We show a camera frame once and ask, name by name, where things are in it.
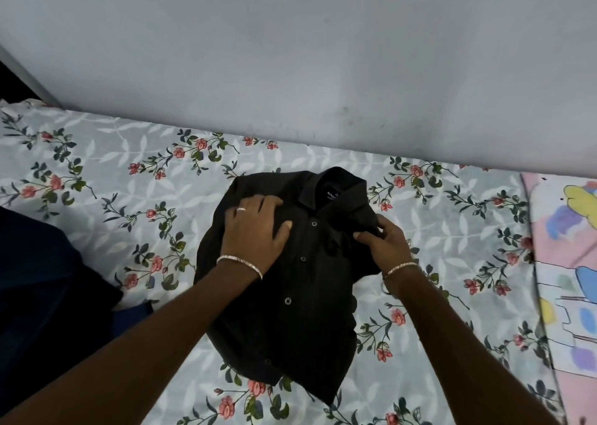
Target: bracelet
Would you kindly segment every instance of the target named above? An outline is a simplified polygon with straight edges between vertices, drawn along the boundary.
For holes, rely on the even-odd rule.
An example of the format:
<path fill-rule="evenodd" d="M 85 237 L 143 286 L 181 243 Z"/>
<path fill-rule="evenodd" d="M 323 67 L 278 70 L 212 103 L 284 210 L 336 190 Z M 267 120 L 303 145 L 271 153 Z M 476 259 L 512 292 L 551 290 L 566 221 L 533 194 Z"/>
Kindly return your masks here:
<path fill-rule="evenodd" d="M 234 261 L 237 261 L 238 263 L 243 263 L 244 265 L 249 266 L 257 274 L 259 274 L 259 278 L 263 279 L 263 274 L 261 273 L 259 268 L 256 267 L 253 263 L 249 263 L 247 260 L 243 260 L 242 258 L 238 258 L 237 256 L 234 256 L 234 255 L 222 255 L 222 256 L 220 256 L 220 258 L 218 258 L 215 261 L 215 264 L 220 263 L 220 260 L 234 260 Z"/>
<path fill-rule="evenodd" d="M 419 263 L 416 263 L 415 261 L 409 261 L 407 263 L 402 263 L 401 265 L 398 266 L 394 266 L 392 269 L 390 269 L 387 274 L 384 276 L 384 278 L 387 278 L 388 276 L 390 276 L 391 274 L 393 274 L 394 272 L 398 271 L 399 269 L 402 269 L 406 266 L 416 266 L 417 268 L 420 268 Z"/>

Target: colorful printed fabric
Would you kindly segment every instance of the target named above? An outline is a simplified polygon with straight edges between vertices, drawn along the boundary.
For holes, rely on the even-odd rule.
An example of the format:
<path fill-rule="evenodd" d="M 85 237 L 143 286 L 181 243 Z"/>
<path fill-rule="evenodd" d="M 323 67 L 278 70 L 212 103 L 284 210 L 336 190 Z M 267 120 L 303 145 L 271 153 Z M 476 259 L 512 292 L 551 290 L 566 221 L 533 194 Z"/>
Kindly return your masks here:
<path fill-rule="evenodd" d="M 199 241 L 235 176 L 344 167 L 367 180 L 371 206 L 404 229 L 429 280 L 487 350 L 562 417 L 518 173 L 162 126 L 38 101 L 0 111 L 0 206 L 64 230 L 86 264 L 121 287 L 122 308 L 143 301 L 159 307 L 192 285 Z M 358 353 L 331 407 L 287 378 L 265 385 L 239 376 L 203 338 L 145 423 L 452 424 L 408 312 L 380 284 L 370 276 L 354 286 Z M 333 359 L 334 348 L 321 351 Z"/>
<path fill-rule="evenodd" d="M 597 181 L 524 173 L 541 314 L 569 424 L 597 421 Z"/>

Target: wall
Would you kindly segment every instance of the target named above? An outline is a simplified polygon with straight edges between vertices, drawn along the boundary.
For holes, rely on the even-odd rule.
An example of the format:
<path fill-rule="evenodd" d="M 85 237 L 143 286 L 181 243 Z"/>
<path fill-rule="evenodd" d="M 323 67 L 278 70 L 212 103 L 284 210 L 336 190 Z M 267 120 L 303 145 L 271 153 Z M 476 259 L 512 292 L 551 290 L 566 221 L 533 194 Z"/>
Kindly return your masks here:
<path fill-rule="evenodd" d="M 0 0 L 86 111 L 597 176 L 597 0 Z"/>

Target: person's left arm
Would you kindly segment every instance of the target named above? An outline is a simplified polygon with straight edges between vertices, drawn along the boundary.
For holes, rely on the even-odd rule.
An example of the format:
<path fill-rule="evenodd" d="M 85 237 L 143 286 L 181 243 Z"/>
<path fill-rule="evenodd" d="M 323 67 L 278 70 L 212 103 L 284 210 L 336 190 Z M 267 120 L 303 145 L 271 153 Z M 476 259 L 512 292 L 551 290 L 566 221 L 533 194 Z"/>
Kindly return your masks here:
<path fill-rule="evenodd" d="M 265 273 L 279 257 L 292 222 L 273 237 L 274 196 L 243 198 L 226 212 L 222 255 Z M 247 286 L 250 267 L 222 260 L 204 278 L 0 419 L 0 425 L 140 424 L 207 327 Z"/>

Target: person's right arm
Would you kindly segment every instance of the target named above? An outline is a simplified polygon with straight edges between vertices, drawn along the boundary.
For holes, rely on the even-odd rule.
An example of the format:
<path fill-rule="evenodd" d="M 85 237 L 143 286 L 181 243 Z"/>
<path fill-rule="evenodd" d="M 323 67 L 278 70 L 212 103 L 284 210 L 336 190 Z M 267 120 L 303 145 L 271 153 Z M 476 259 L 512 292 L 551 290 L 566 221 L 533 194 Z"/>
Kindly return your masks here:
<path fill-rule="evenodd" d="M 379 216 L 383 235 L 355 233 L 371 249 L 388 291 L 407 309 L 457 425 L 557 425 L 556 418 L 493 357 L 412 261 L 402 230 Z"/>

